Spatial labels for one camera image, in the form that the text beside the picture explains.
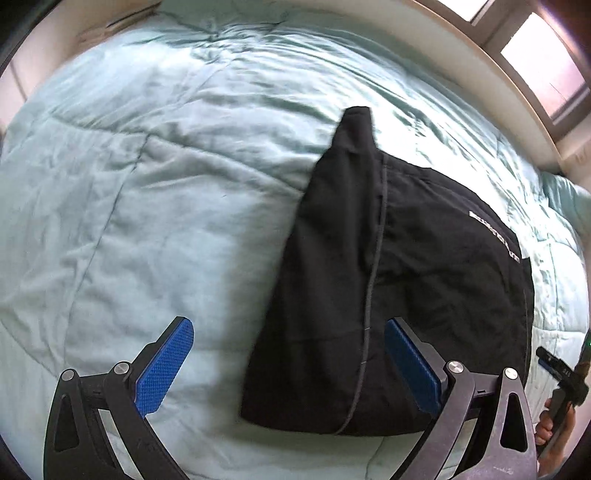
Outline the person's right hand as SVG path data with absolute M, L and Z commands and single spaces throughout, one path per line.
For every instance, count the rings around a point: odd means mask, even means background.
M 547 398 L 544 407 L 545 409 L 539 416 L 539 422 L 535 427 L 535 443 L 537 446 L 544 446 L 554 438 L 553 420 L 549 415 L 549 407 L 551 405 L 551 398 Z M 565 447 L 572 435 L 576 425 L 576 412 L 570 406 L 566 414 L 562 430 L 554 441 L 551 447 L 545 449 L 546 455 L 538 461 L 538 477 L 545 477 L 553 474 L 565 460 Z

